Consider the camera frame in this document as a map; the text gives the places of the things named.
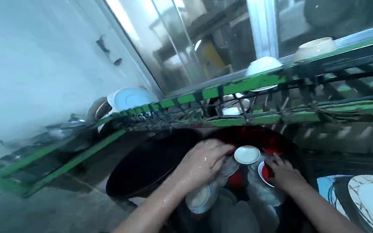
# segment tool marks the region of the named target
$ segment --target green dish rack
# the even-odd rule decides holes
[[[277,85],[264,91],[257,88]],[[224,100],[223,96],[232,98]],[[250,101],[244,106],[243,99]],[[232,105],[242,114],[223,115]],[[192,93],[114,113],[86,130],[112,121],[116,131],[33,183],[10,177],[73,138],[66,138],[0,169],[0,188],[29,197],[127,131],[185,127],[311,124],[373,121],[373,41],[303,60]]]

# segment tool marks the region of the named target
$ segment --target red dish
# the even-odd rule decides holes
[[[262,149],[264,152],[266,152],[269,155],[273,155],[273,153],[276,153],[278,156],[281,156],[283,154],[283,152],[279,152],[276,149],[272,149],[272,148],[262,147]]]
[[[274,177],[273,169],[270,166],[268,166],[266,163],[264,164],[262,168],[262,176],[263,176],[263,179],[267,182],[269,181],[269,178]]]

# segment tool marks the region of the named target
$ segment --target glass pane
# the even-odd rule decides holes
[[[308,41],[373,27],[373,0],[276,0],[279,57]]]
[[[106,0],[164,94],[256,59],[246,0]]]
[[[246,69],[256,60],[245,0],[183,0],[183,4],[184,23],[207,77]]]

